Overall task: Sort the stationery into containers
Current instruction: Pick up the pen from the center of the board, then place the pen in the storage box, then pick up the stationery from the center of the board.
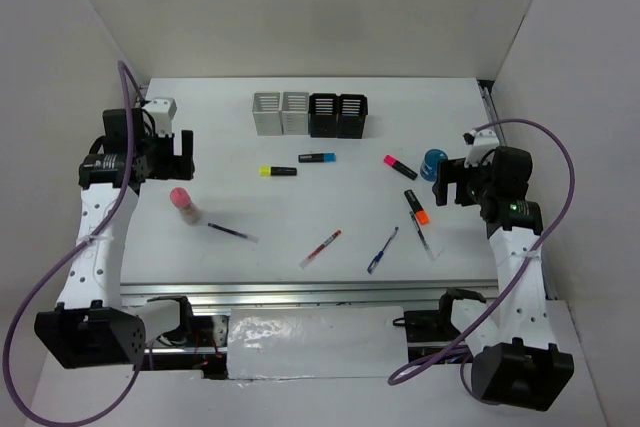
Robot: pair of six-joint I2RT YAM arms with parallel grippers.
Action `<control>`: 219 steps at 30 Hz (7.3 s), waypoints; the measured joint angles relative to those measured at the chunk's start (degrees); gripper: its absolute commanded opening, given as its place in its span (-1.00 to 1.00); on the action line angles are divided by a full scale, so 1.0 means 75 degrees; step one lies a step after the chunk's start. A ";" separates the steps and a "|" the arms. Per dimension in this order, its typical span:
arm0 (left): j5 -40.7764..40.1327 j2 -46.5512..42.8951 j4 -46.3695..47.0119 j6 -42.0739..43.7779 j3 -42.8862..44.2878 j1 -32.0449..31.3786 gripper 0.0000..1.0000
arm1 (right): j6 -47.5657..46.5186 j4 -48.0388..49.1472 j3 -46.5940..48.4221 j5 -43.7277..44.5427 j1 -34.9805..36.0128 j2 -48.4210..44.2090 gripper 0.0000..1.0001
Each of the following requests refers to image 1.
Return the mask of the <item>pink cap glue bottle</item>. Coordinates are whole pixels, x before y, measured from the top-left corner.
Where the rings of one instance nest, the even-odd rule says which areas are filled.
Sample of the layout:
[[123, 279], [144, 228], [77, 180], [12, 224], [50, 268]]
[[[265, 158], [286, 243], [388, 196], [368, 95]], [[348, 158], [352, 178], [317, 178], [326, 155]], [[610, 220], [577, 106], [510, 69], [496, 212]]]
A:
[[185, 223], [193, 225], [200, 221], [201, 212], [184, 188], [173, 188], [169, 194], [169, 199]]

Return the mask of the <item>blue glue bottle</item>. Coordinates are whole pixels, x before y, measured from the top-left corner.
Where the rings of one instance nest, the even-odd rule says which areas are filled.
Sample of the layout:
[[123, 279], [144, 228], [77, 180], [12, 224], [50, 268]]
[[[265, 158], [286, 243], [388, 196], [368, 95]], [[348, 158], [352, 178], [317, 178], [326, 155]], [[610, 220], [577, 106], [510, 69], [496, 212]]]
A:
[[429, 149], [424, 157], [420, 167], [421, 177], [429, 182], [437, 180], [438, 166], [442, 161], [448, 159], [447, 154], [440, 149]]

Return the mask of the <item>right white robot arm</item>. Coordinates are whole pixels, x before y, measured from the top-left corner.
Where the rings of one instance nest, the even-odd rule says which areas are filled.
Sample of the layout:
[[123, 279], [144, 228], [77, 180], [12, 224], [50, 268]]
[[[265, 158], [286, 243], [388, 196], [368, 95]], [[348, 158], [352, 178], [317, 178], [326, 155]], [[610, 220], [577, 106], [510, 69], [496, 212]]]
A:
[[460, 338], [472, 356], [471, 392], [478, 400], [546, 411], [574, 373], [573, 357], [560, 350], [546, 305], [541, 267], [540, 207], [527, 200], [531, 155], [517, 148], [489, 148], [470, 159], [443, 160], [433, 186], [436, 203], [476, 205], [498, 273], [499, 294], [450, 289], [440, 301], [436, 326]]

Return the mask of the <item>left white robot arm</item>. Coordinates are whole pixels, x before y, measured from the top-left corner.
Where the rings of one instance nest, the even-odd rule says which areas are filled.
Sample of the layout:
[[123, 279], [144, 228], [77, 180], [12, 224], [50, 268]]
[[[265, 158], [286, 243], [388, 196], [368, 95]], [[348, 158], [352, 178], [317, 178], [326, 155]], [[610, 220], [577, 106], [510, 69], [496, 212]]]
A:
[[174, 152], [172, 98], [156, 98], [132, 111], [103, 112], [104, 133], [79, 166], [82, 217], [69, 274], [56, 306], [36, 316], [36, 336], [65, 369], [138, 364], [147, 345], [164, 336], [176, 346], [196, 337], [197, 321], [184, 296], [160, 296], [126, 310], [121, 298], [125, 242], [142, 184], [190, 180], [195, 172], [193, 133], [180, 134]]

